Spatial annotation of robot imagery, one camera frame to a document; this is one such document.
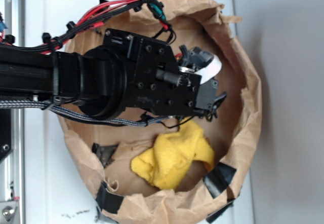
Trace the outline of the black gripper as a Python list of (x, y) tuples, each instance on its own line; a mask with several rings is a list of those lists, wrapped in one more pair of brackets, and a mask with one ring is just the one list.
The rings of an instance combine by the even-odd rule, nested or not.
[(167, 42), (107, 29), (103, 45), (127, 69), (126, 106), (154, 115), (206, 115), (211, 122), (227, 97), (218, 95), (219, 59), (198, 47), (180, 46), (175, 56)]

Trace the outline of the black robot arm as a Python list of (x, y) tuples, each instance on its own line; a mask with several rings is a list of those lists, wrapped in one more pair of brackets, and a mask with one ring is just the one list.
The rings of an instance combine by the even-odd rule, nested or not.
[(108, 29), (103, 44), (81, 55), (49, 55), (1, 47), (1, 108), (50, 109), (69, 119), (117, 124), (126, 108), (156, 119), (211, 121), (227, 94), (218, 94), (218, 57), (198, 47), (174, 55), (163, 41)]

